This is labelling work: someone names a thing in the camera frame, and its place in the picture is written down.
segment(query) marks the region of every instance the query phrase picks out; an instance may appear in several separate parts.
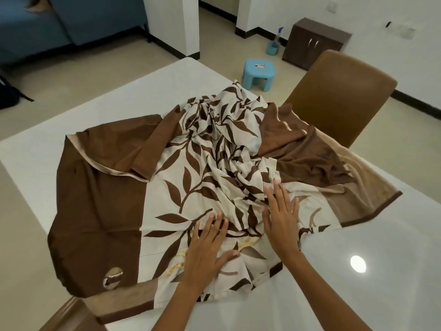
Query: wall socket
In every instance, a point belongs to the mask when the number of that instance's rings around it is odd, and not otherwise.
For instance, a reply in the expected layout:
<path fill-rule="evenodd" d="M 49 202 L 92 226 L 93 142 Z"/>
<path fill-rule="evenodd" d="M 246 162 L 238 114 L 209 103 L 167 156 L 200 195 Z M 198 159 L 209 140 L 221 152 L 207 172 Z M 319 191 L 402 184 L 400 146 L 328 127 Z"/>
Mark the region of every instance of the wall socket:
<path fill-rule="evenodd" d="M 337 1 L 331 1 L 328 6 L 326 7 L 326 10 L 332 14 L 335 14 L 337 12 L 338 3 Z"/>
<path fill-rule="evenodd" d="M 386 23 L 386 25 L 383 27 L 383 29 L 388 32 L 391 33 L 395 36 L 407 39 L 407 40 L 411 40 L 415 37 L 415 33 L 416 33 L 416 29 L 411 27 L 411 26 L 407 26 L 405 24 L 401 24 L 401 23 L 396 23 L 396 22 L 392 22 L 389 21 Z"/>

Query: hand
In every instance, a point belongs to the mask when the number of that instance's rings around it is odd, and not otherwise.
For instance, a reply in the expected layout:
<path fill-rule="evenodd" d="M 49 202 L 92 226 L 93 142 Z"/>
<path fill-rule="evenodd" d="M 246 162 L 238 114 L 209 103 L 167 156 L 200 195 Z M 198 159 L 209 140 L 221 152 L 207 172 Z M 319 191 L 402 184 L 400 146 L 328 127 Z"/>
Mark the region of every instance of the hand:
<path fill-rule="evenodd" d="M 225 218 L 219 231 L 223 213 L 219 212 L 214 225 L 211 226 L 213 219 L 214 214 L 211 214 L 201 237 L 198 237 L 199 221 L 196 222 L 185 260 L 181 284 L 189 288 L 196 297 L 202 294 L 221 268 L 239 254 L 237 250 L 230 250 L 217 258 L 218 251 L 227 234 L 229 221 Z"/>
<path fill-rule="evenodd" d="M 284 186 L 280 187 L 275 180 L 273 185 L 275 197 L 269 188 L 265 188 L 269 209 L 264 207 L 262 211 L 263 225 L 273 250 L 280 260 L 286 264 L 289 258 L 300 253 L 297 242 L 299 236 L 297 230 L 299 200 L 295 198 L 293 205 L 286 188 Z"/>

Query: cabinet door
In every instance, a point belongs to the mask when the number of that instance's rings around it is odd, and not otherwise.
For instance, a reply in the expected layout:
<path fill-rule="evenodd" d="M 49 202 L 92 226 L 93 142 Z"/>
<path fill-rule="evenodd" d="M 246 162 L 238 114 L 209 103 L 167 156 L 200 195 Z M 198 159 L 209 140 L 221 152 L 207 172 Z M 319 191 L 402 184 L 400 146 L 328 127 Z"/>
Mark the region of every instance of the cabinet door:
<path fill-rule="evenodd" d="M 293 26 L 282 59 L 303 67 L 312 41 L 313 33 Z"/>
<path fill-rule="evenodd" d="M 329 38 L 314 35 L 312 42 L 309 45 L 309 49 L 306 52 L 306 56 L 302 67 L 309 70 L 314 62 L 320 57 L 320 55 L 326 50 L 340 51 L 342 44 Z"/>

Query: white table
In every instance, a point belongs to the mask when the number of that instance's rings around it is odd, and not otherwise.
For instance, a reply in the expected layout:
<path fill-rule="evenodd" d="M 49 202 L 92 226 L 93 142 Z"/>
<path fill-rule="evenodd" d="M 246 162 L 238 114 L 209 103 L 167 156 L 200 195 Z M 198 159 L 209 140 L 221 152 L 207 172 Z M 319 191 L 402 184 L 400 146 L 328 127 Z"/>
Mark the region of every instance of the white table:
<path fill-rule="evenodd" d="M 189 97 L 231 84 L 186 58 L 0 142 L 0 160 L 46 232 L 56 214 L 56 171 L 64 135 L 101 123 L 167 113 Z M 374 220 L 308 236 L 311 264 L 375 331 L 440 330 L 441 205 L 374 167 L 404 195 Z M 357 273 L 351 256 L 367 266 Z M 146 331 L 162 309 L 107 325 Z M 188 330 L 321 330 L 302 292 L 283 270 L 248 296 L 198 304 Z"/>

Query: blue sofa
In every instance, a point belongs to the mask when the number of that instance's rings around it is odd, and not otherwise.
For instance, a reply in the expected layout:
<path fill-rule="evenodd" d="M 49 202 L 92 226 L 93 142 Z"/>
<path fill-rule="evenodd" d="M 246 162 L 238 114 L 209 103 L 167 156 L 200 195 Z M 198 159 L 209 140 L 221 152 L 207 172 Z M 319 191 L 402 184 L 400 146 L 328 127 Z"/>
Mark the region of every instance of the blue sofa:
<path fill-rule="evenodd" d="M 0 0 L 0 65 L 147 25 L 143 0 L 49 0 L 54 11 L 40 13 L 29 1 Z"/>

